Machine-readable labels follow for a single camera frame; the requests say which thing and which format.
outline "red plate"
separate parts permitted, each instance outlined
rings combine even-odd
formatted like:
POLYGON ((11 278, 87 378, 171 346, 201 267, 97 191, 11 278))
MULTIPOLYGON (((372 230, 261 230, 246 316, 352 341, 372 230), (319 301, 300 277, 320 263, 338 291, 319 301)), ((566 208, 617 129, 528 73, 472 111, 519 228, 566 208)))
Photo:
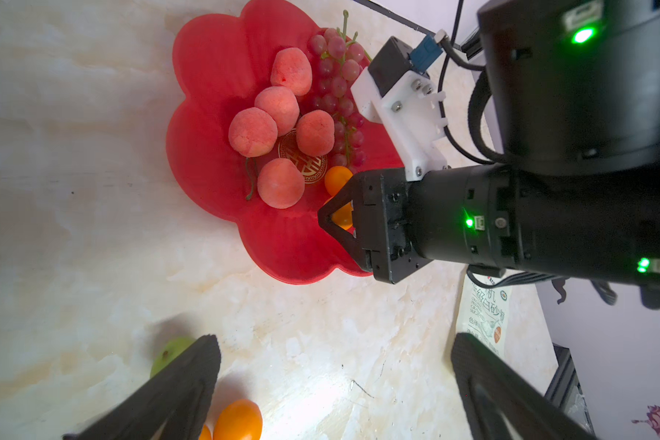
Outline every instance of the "red plate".
MULTIPOLYGON (((303 198, 288 209, 271 208, 256 193, 245 199, 250 191, 245 158, 229 145, 227 129, 237 112, 252 107, 256 95, 271 85, 279 50, 301 48, 312 65, 317 63, 309 55, 308 39, 320 31, 284 0, 252 0, 239 18, 194 18, 176 36, 173 51, 176 78, 186 94, 166 138, 176 180, 207 212, 237 223, 247 252, 260 268, 294 285, 316 282, 335 268, 356 276, 369 274, 318 226, 317 211, 329 198, 322 179, 307 184, 303 198)), ((367 122, 362 132, 367 161, 360 171, 403 167, 382 125, 367 122)), ((278 147, 257 158, 258 165, 275 157, 278 147)), ((313 167, 309 164, 306 171, 312 173, 313 167)))

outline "green apple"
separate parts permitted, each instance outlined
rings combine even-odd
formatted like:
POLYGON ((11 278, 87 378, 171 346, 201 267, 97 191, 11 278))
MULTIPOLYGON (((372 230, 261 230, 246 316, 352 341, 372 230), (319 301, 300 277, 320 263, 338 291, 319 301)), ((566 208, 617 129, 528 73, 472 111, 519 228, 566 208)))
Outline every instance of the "green apple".
POLYGON ((164 367, 169 365, 172 360, 176 359, 179 354, 183 353, 194 342, 195 339, 187 336, 168 341, 162 352, 159 353, 159 356, 154 360, 149 378, 151 379, 159 373, 159 371, 163 370, 164 367))

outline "green led light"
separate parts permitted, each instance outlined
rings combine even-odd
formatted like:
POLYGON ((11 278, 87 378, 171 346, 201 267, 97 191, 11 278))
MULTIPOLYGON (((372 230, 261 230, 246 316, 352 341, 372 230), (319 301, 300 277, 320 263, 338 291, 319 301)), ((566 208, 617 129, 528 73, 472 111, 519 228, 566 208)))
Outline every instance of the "green led light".
POLYGON ((574 44, 582 44, 593 37, 595 33, 596 29, 593 27, 585 27, 584 29, 578 30, 577 33, 574 34, 574 37, 572 37, 572 42, 574 44))

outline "pink peach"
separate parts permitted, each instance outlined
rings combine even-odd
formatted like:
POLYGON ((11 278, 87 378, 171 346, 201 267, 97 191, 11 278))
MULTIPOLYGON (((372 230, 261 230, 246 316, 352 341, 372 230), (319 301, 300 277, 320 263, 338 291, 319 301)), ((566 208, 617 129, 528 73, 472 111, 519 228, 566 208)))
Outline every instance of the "pink peach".
POLYGON ((278 136, 276 122, 264 110, 253 107, 242 110, 232 118, 228 139, 239 154, 255 158, 269 153, 278 136))
POLYGON ((301 116, 296 126, 296 144, 308 155, 328 154, 335 144, 335 121, 329 113, 315 110, 301 116))
POLYGON ((279 51, 274 58, 271 82, 274 86, 288 87, 296 96, 308 93, 313 74, 303 51, 298 47, 279 51))
POLYGON ((254 106, 262 109, 276 122, 279 136, 290 132, 298 120, 298 101, 288 87, 272 86, 262 90, 254 100, 254 106))
POLYGON ((303 196, 305 181, 293 162, 276 158, 260 171, 257 190, 264 203, 272 208, 285 209, 295 205, 303 196))

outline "marble tabletop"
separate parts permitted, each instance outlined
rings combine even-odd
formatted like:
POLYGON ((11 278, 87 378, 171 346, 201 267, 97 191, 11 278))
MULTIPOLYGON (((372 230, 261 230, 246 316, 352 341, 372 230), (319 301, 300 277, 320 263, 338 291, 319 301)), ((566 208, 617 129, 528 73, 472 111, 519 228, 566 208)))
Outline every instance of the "marble tabletop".
MULTIPOLYGON (((175 35, 244 3, 0 0, 0 439, 84 426, 180 334, 220 340, 211 423, 246 396, 264 440, 469 438, 444 361, 463 265, 433 262, 396 286, 338 270, 285 285, 174 180, 175 35)), ((321 26, 348 9, 370 54, 391 35, 422 38, 350 0, 293 3, 321 26)), ((445 106, 463 145, 473 86, 450 66, 445 106)), ((544 392, 556 361, 533 286, 514 289, 509 331, 506 361, 544 392)))

